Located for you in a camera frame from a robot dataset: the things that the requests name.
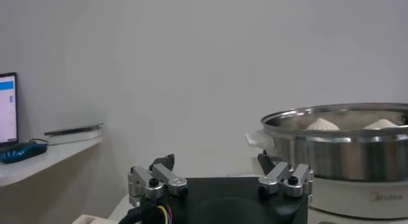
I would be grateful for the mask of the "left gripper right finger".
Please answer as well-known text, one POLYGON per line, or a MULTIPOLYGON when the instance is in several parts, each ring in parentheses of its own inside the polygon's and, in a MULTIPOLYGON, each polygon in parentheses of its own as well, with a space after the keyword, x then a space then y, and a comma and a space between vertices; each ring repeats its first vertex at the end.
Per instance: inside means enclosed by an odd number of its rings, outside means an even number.
POLYGON ((312 196, 314 171, 309 165, 299 164, 292 167, 281 158, 267 154, 258 154, 257 161, 263 172, 258 179, 262 198, 271 197, 279 190, 292 198, 312 196))

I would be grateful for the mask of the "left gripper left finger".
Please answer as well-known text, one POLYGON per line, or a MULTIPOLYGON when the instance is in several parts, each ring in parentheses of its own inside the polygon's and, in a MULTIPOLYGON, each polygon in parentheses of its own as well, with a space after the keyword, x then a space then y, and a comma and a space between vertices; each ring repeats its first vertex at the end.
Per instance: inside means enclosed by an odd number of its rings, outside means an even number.
POLYGON ((173 173, 175 156, 169 154, 156 158, 148 168, 131 167, 127 174, 130 198, 144 196, 149 200, 158 200, 167 192, 170 196, 186 197, 189 193, 188 181, 173 173))

